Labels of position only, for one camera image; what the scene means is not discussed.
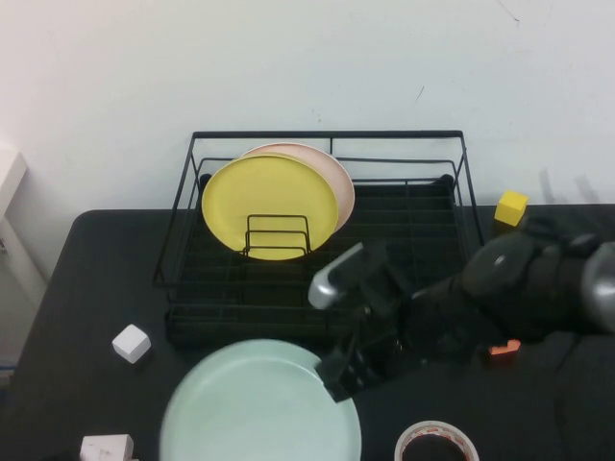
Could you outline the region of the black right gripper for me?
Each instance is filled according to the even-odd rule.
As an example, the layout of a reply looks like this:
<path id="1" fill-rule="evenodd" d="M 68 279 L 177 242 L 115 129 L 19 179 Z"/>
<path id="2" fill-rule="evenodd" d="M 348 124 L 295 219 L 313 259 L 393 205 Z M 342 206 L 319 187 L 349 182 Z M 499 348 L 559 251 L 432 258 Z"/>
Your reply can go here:
<path id="1" fill-rule="evenodd" d="M 352 398 L 359 387 L 376 387 L 422 365 L 409 339 L 407 314 L 412 286 L 393 268 L 384 268 L 358 286 L 361 305 L 349 354 L 333 348 L 315 366 L 335 402 Z"/>

